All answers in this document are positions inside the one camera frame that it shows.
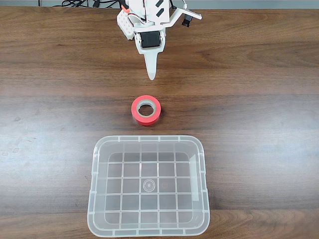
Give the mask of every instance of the red tape roll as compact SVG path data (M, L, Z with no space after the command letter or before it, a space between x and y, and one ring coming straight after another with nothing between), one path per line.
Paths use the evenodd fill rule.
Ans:
M140 114L139 109L141 106L151 106L153 108L153 113L149 116L144 116ZM131 107L131 112L134 119L141 125L152 125L154 124L160 117L160 103L153 96L140 96L137 97Z

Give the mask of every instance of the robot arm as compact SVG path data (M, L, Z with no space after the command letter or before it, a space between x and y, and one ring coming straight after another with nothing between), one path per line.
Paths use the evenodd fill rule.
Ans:
M144 55L149 78L156 75L158 53L165 47L167 27L173 26L182 14L185 14L182 25L189 27L192 18L202 19L200 14L177 8L169 16L169 0L126 0L128 9L122 5L117 21L120 29L127 37L134 38L136 48Z

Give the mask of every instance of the wire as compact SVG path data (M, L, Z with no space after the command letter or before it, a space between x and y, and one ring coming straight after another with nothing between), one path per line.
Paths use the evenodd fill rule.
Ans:
M89 7L88 0L64 0L61 5L54 6Z
M147 23L149 20L148 20L148 14L146 12L146 0L143 0L143 4L144 4L144 9L145 9L145 22Z
M172 0L169 0L169 2L170 2L171 9L176 9L176 7L175 7L174 4L173 4L173 1L172 1Z
M108 5L106 8L110 8L111 6L113 6L114 4L116 4L118 1L116 0L114 3Z
M109 3L109 2L113 2L113 1L117 1L117 0L110 0L110 1L100 1L100 3Z
M119 0L108 0L108 1L101 1L100 3L109 3L112 4L108 5L106 8L110 8L115 3L119 2ZM70 6L70 7L89 7L89 0L64 0L61 5L54 5L54 6Z
M184 9L187 9L187 4L186 4L185 0L182 0L182 1L184 3Z
M134 17L136 17L140 22L141 22L141 24L146 24L146 22L142 19L142 18L140 18L139 16L137 16L135 13L129 13L128 14L128 21L130 22L130 24L132 25L132 26L134 26L134 24L132 23L132 21L130 20L130 16L134 16Z

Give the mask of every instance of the plastic container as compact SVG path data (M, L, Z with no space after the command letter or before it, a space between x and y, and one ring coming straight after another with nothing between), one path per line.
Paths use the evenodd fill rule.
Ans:
M106 238L199 235L210 220L205 175L195 137L104 137L93 154L89 229Z

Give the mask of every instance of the table surface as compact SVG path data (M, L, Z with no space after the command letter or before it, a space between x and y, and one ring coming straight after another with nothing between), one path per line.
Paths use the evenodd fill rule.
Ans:
M319 11L200 10L167 30L154 81L118 12L0 7L1 238L96 238L96 142L188 134L211 210L195 238L318 239ZM130 112L145 94L162 105L151 127Z

